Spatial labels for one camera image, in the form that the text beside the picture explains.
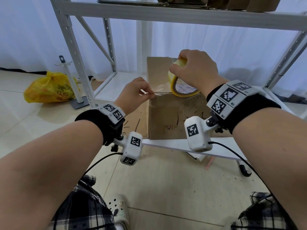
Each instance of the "right arm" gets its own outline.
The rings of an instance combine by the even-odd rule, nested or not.
[[[228,82],[198,50],[182,50],[187,65],[170,71],[205,97]],[[239,122],[233,137],[248,161],[299,229],[307,229],[307,122],[278,108],[259,110]]]

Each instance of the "human arm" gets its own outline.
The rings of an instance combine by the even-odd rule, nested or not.
[[[140,90],[149,94],[139,95]],[[154,97],[142,78],[114,102],[125,114]],[[100,129],[79,120],[0,159],[0,229],[44,229],[102,147]]]
[[[228,82],[205,52],[183,50],[183,68],[170,71],[205,97]],[[265,108],[244,118],[233,137],[250,164],[299,229],[307,229],[307,123],[278,108]]]

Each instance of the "plaid pants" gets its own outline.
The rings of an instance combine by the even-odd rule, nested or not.
[[[92,188],[94,176],[85,175],[60,205],[48,230],[116,230],[113,213]],[[231,230],[297,229],[270,193],[253,192],[252,205],[242,212]]]

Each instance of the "white curtain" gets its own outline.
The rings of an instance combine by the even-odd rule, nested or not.
[[[95,3],[96,0],[72,0]],[[300,13],[307,0],[281,0],[278,11]],[[98,79],[111,73],[109,61],[71,17],[88,75]],[[102,45],[107,42],[102,19],[85,18]],[[241,27],[111,19],[114,51],[119,71],[146,72],[147,56],[177,57],[180,50],[206,51],[220,74],[252,85],[264,85],[297,32]],[[71,57],[49,0],[0,0],[0,67],[25,71],[61,71],[54,64]],[[307,90],[307,52],[304,52],[274,92],[304,95]],[[74,66],[70,66],[77,76]]]

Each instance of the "hand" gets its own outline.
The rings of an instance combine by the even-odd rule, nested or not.
[[[129,115],[142,103],[154,97],[154,92],[148,82],[142,77],[138,77],[125,86],[114,104],[120,107],[126,115]]]
[[[188,85],[197,88],[205,97],[217,86],[228,82],[219,76],[216,63],[204,51],[182,50],[178,59],[187,59],[185,67],[172,64],[170,72],[182,79]]]

